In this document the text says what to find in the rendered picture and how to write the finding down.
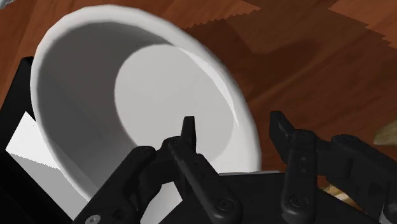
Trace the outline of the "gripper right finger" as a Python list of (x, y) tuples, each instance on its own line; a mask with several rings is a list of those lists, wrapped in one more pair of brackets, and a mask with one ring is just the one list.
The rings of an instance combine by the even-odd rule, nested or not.
[(359, 138), (325, 141), (270, 113), (269, 137), (287, 165), (281, 215), (288, 224), (397, 224), (397, 161)]

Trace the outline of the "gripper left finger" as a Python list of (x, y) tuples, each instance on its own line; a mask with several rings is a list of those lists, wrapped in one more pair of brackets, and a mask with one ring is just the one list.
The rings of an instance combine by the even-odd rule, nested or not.
[(183, 119), (180, 136), (159, 150), (134, 148), (73, 224), (141, 224), (148, 204), (165, 183), (175, 182), (184, 201), (193, 195), (212, 224), (241, 224), (242, 205), (207, 159), (196, 152), (195, 119)]

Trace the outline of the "olive tan object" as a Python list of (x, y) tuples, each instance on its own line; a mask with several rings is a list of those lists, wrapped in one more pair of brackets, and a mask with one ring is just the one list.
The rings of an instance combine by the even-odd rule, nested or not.
[(373, 143), (381, 146), (397, 147), (397, 120), (379, 129), (375, 133)]

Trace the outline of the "white cup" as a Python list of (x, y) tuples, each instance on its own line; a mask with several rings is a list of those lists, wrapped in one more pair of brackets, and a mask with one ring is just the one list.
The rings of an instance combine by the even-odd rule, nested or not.
[(103, 4), (63, 16), (31, 71), (34, 115), (73, 187), (91, 199), (129, 151), (158, 148), (194, 116), (197, 151), (218, 172), (261, 167), (253, 118), (225, 65), (173, 23)]

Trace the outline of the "black framed white panel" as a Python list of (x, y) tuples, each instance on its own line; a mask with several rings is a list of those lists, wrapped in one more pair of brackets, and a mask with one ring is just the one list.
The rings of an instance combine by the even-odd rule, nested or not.
[(0, 109), (0, 224), (140, 224), (144, 208), (164, 183), (179, 179), (165, 149), (133, 167), (126, 161), (75, 220), (6, 152), (24, 114), (32, 115), (32, 57), (20, 61)]

